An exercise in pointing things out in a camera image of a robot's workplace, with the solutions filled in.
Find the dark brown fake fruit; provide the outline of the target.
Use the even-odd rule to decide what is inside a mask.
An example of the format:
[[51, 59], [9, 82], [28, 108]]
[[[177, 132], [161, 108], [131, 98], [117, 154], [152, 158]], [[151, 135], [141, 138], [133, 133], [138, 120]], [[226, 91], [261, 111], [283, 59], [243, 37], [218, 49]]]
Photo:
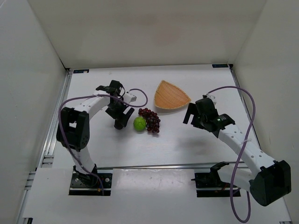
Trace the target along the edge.
[[120, 123], [119, 121], [115, 121], [114, 122], [114, 128], [117, 129], [117, 130], [121, 130], [124, 128], [124, 125], [122, 123]]

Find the green fake fruit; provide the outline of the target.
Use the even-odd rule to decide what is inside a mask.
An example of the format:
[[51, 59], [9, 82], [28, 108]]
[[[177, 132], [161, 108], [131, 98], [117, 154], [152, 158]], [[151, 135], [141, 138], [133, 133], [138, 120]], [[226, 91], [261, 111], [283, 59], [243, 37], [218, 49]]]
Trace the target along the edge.
[[143, 117], [137, 117], [134, 119], [133, 126], [136, 131], [143, 131], [146, 128], [146, 121]]

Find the red fake grape bunch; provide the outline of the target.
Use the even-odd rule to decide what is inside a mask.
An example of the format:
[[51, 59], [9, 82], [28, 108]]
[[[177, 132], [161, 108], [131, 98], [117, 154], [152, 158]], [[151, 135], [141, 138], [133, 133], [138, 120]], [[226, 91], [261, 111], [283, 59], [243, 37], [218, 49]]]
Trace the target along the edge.
[[138, 115], [145, 120], [145, 128], [148, 132], [152, 132], [153, 134], [158, 134], [160, 132], [161, 120], [156, 112], [148, 108], [140, 108], [138, 110]]

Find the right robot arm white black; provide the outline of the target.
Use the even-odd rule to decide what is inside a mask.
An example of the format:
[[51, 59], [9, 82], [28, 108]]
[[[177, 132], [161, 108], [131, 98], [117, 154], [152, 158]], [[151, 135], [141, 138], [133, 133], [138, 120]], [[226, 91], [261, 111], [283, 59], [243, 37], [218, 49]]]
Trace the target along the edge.
[[268, 206], [291, 192], [291, 167], [276, 161], [254, 143], [245, 140], [245, 134], [227, 114], [219, 115], [213, 101], [205, 97], [189, 103], [183, 123], [206, 130], [229, 146], [249, 168], [234, 172], [228, 162], [219, 162], [210, 168], [202, 183], [220, 185], [231, 182], [248, 191], [261, 206]]

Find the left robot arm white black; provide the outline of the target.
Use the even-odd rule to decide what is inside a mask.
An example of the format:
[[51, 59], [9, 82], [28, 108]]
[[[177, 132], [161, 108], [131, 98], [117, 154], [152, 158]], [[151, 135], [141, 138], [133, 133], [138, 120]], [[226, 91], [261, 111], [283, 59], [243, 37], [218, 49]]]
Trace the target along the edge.
[[87, 146], [90, 140], [90, 120], [105, 109], [114, 119], [114, 127], [121, 130], [126, 127], [134, 112], [130, 103], [136, 99], [135, 95], [125, 91], [119, 81], [113, 80], [108, 86], [98, 86], [92, 95], [81, 97], [83, 102], [75, 107], [61, 104], [56, 138], [71, 154], [78, 179], [88, 187], [104, 188]]

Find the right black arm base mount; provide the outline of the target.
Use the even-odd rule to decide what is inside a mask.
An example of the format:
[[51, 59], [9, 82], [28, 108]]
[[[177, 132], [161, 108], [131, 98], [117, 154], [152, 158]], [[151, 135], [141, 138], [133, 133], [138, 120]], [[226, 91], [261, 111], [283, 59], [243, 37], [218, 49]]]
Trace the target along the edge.
[[195, 183], [197, 198], [221, 198], [230, 197], [230, 181], [220, 180], [218, 171], [229, 165], [227, 162], [220, 162], [213, 165], [209, 172], [194, 173], [191, 179]]

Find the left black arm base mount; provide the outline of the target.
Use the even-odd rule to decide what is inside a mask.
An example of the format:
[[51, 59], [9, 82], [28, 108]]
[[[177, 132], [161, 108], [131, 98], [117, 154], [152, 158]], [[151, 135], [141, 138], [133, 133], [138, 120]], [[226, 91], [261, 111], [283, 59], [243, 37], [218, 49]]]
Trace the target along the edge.
[[103, 183], [103, 189], [100, 186], [100, 182], [96, 177], [90, 177], [89, 175], [82, 175], [75, 171], [72, 173], [69, 195], [71, 196], [110, 196], [113, 174], [98, 173], [98, 177]]

